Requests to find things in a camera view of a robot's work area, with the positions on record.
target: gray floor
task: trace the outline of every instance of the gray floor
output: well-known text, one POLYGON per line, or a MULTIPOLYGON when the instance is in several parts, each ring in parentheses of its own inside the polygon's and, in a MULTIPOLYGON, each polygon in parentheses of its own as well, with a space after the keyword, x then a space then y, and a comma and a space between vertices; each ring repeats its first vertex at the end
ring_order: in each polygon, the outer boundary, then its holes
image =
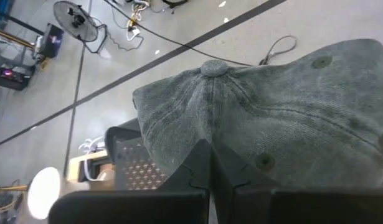
MULTIPOLYGON (((44 30, 47 22, 56 24, 52 13, 55 1, 44 3, 37 10, 37 16, 33 16, 34 11, 43 0, 16 1, 12 15, 44 30)), ((81 4, 86 10, 91 3, 89 0, 73 2, 81 4)), ((225 18, 232 20, 263 4, 264 0, 228 0, 224 7, 219 7, 220 3, 222 0, 190 0, 176 9, 174 14, 171 14, 172 10, 155 14, 147 9, 143 12, 141 23, 170 39, 186 43, 221 26, 225 18)), ((122 7, 127 14, 130 13, 129 6, 124 4, 122 7)), ((127 47, 135 44, 127 42, 125 31, 114 24, 109 5, 103 1, 92 1, 91 7, 91 15, 108 24, 117 42, 127 47)), ((153 0, 153 7, 157 10, 164 5, 159 0, 153 0)), ((123 26, 125 18, 117 12, 115 16, 123 26)), ((19 31, 14 24, 7 29, 13 34, 19 31)), ((287 0, 196 48, 219 57, 257 64, 274 41, 288 34, 299 39, 297 48, 279 55, 270 63, 288 63, 342 40, 373 38, 383 43, 383 0, 287 0)), ((30 41, 35 37, 31 31, 20 35, 30 41)), ((69 158, 81 155, 78 146, 85 139, 102 136, 110 126, 136 118, 133 90, 183 70, 199 67, 209 60, 209 57, 188 50, 108 91, 93 95, 104 86, 179 47, 145 30, 141 31, 141 35, 144 37, 143 44, 138 50, 130 52, 119 50, 108 41, 106 49, 111 59, 85 52, 76 99, 81 104, 75 111, 69 158)), ((3 91, 0 142, 4 141, 4 144, 0 144, 0 185, 10 184, 15 179, 26 183, 38 170, 47 166, 63 171, 81 55, 81 42, 65 35, 59 56, 33 79, 29 89, 19 93, 3 91)))

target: denim cap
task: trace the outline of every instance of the denim cap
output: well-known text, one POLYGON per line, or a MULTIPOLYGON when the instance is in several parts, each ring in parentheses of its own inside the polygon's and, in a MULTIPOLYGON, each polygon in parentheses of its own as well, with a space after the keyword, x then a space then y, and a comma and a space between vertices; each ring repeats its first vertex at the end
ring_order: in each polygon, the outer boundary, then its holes
POLYGON ((200 139, 294 187, 383 185, 383 46, 348 40, 292 63, 201 68, 133 93, 144 143, 172 174, 200 139))

